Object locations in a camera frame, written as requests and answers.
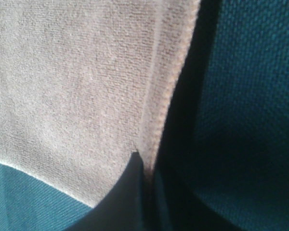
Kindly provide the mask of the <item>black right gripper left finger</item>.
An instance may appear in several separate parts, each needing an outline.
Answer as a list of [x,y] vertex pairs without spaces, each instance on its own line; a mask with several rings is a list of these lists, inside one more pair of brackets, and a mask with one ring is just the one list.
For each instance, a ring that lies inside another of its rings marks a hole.
[[106,197],[69,229],[142,231],[144,228],[143,161],[139,153],[132,153],[123,174]]

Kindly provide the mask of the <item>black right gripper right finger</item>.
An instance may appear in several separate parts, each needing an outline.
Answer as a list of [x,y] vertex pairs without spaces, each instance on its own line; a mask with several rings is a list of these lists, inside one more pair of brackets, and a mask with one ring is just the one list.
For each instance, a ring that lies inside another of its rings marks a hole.
[[154,173],[154,212],[158,231],[241,231],[206,206],[168,166]]

